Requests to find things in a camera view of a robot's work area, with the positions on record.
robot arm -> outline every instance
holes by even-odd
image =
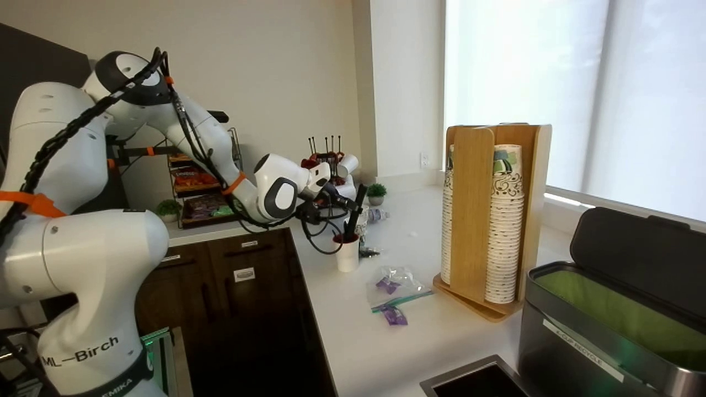
[[[46,193],[71,213],[107,182],[105,134],[128,139],[144,126],[162,130],[218,176],[259,225],[292,215],[298,196],[330,191],[327,163],[303,169],[277,155],[257,165],[253,185],[235,165],[233,139],[208,110],[180,97],[160,71],[133,78],[145,64],[131,52],[102,60],[85,85],[95,104],[64,83],[27,87],[12,124],[3,191]],[[30,209],[0,201],[0,301],[78,296],[79,303],[55,318],[37,342],[50,383],[62,395],[162,395],[144,378],[135,296],[167,248],[165,225],[150,211],[46,217]]]
[[[85,91],[97,102],[145,66],[148,60],[135,52],[108,52],[97,62]],[[173,146],[215,173],[224,191],[237,199],[244,215],[259,225],[289,217],[295,211],[298,196],[313,199],[322,191],[322,185],[332,178],[327,163],[303,169],[279,155],[267,155],[257,165],[257,185],[245,178],[233,160],[229,133],[196,102],[176,95],[165,71],[155,71],[124,95],[124,102],[108,107],[108,134],[128,139],[144,126],[164,133]]]

window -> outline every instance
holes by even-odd
[[[551,124],[549,189],[706,220],[699,0],[448,0],[447,126]]]

wall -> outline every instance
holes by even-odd
[[[349,0],[4,0],[0,22],[95,60],[114,48],[167,50],[176,91],[229,112],[252,159],[298,160],[312,134],[342,134],[346,151],[376,157],[359,144]],[[127,182],[137,206],[171,193],[164,159],[139,160]]]
[[[442,169],[444,1],[369,0],[378,173]]]
[[[374,87],[374,31],[370,0],[354,0],[354,33],[355,33],[355,74],[358,74],[358,115],[359,146],[370,173],[363,173],[365,182],[378,173],[378,134],[376,134],[376,87]]]

kitchen counter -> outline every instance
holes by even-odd
[[[447,290],[417,297],[399,309],[409,327],[388,327],[370,313],[367,281],[381,267],[409,267],[422,281],[442,269],[442,188],[399,182],[381,205],[388,215],[367,226],[367,247],[380,255],[365,258],[352,273],[334,255],[319,253],[298,222],[292,234],[304,271],[336,388],[342,397],[423,397],[422,378],[442,374],[488,355],[517,365],[520,313],[484,318]],[[238,222],[198,228],[171,226],[173,244],[187,244],[245,234]],[[332,234],[316,241],[332,248]],[[570,258],[570,236],[542,228],[539,263]]]

dark wood cabinet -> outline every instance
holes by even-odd
[[[217,292],[210,280],[208,244],[173,247],[141,284],[135,314],[141,333],[181,327],[193,360],[208,360]]]
[[[184,328],[196,397],[336,395],[289,228],[171,248],[137,323]]]

